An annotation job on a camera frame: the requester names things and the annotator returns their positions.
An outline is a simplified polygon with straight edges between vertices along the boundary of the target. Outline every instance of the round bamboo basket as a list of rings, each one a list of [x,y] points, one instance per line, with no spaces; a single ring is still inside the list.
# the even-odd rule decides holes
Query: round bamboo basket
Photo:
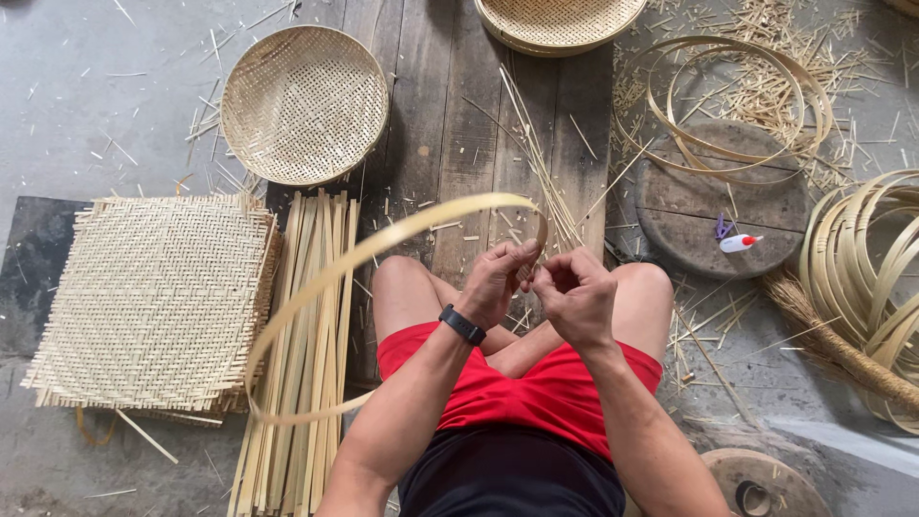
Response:
[[[354,168],[386,125],[377,60],[344,32],[303,25],[254,44],[227,78],[221,125],[240,162],[287,185],[317,185]]]
[[[587,52],[635,21],[647,0],[475,0],[482,24],[508,47],[538,57]]]

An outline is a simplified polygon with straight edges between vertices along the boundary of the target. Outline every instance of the black wristwatch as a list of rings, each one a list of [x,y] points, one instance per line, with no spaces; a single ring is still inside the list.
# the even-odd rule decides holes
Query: black wristwatch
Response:
[[[437,319],[453,327],[463,338],[468,339],[473,347],[481,345],[482,340],[485,339],[485,331],[453,310],[453,304],[447,304],[444,312],[440,313]]]

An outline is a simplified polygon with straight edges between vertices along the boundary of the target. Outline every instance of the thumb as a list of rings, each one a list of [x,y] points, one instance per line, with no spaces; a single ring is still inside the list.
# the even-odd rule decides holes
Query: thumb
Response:
[[[555,281],[552,280],[552,275],[546,268],[536,267],[530,286],[548,312],[564,303],[565,295],[556,289]]]
[[[509,273],[519,269],[521,266],[529,265],[536,262],[539,256],[539,243],[536,239],[529,239],[522,245],[510,250],[506,255],[497,259],[494,263],[503,273]]]

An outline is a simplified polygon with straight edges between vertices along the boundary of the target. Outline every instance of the man's left hand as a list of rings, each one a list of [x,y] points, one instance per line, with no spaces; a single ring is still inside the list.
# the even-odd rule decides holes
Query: man's left hand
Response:
[[[529,239],[521,246],[504,242],[475,258],[472,274],[455,305],[458,313],[480,328],[491,328],[505,317],[511,296],[520,286],[517,270],[539,256],[539,244]]]

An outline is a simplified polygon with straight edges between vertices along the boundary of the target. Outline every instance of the person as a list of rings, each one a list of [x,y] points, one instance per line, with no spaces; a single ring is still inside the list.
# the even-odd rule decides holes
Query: person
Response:
[[[623,487],[645,515],[729,516],[696,451],[654,399],[673,307],[651,264],[607,271],[584,247],[522,282],[535,240],[493,247],[462,293],[390,257],[373,280],[384,383],[341,443],[319,517],[610,516]],[[500,322],[517,288],[548,321],[518,338]],[[438,321],[445,307],[488,329]]]

